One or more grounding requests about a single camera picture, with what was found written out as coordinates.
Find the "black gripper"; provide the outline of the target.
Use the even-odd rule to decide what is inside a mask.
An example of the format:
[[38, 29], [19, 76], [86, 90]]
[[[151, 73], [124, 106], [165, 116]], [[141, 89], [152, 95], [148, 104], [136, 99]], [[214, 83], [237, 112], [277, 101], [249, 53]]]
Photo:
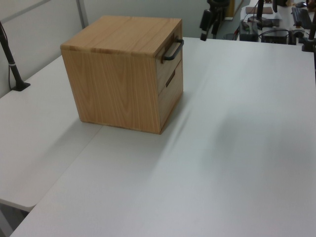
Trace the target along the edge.
[[[212, 25], [212, 37], [216, 38], [217, 33], [224, 19], [224, 9], [230, 5], [230, 0], [207, 0], [207, 3], [210, 6], [210, 9], [218, 9], [214, 12], [214, 22]], [[209, 22], [210, 22], [210, 10], [204, 10], [203, 16], [200, 22], [201, 36], [202, 41], [206, 41], [208, 31], [209, 31]]]

